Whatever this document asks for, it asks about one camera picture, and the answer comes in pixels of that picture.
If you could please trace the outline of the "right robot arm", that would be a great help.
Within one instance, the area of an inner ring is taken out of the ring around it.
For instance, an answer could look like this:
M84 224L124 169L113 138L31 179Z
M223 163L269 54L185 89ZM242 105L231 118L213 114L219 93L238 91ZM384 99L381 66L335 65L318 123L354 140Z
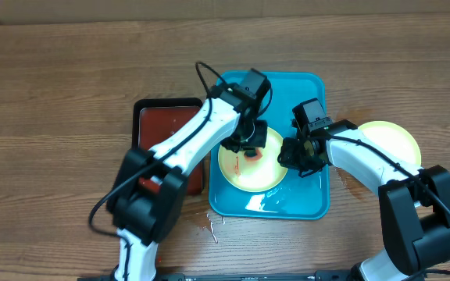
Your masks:
M348 120L305 125L284 139L277 161L310 176L343 169L377 195L384 249L355 265L350 280L423 280L450 276L450 172L404 162L369 140Z

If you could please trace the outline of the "yellow plate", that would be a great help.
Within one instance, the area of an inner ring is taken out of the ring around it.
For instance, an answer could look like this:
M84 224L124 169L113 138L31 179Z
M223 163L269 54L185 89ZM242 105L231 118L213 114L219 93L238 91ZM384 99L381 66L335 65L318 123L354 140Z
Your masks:
M420 147L415 138L401 126L388 121L370 121L359 126L373 143L392 153L395 157L421 165Z
M248 157L244 151L234 153L220 146L218 164L224 178L237 189L262 192L279 184L288 169L277 161L283 137L268 128L266 146L255 150L256 156Z

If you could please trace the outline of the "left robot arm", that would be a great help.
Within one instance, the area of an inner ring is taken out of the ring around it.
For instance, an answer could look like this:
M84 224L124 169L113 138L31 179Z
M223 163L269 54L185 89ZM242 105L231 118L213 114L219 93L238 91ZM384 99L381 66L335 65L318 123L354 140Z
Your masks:
M131 148L112 191L103 198L120 239L114 280L153 280L158 244L175 225L187 192L188 175L217 144L237 153L266 145L266 122L259 119L265 86L220 84L173 136L149 150Z

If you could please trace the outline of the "green orange sponge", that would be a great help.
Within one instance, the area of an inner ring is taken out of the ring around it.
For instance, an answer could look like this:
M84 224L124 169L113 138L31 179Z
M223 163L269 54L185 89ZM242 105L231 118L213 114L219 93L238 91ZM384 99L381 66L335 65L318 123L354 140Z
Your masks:
M249 161L249 162L258 161L261 159L262 156L263 156L263 154L262 154L261 148L247 150L244 153L245 160Z

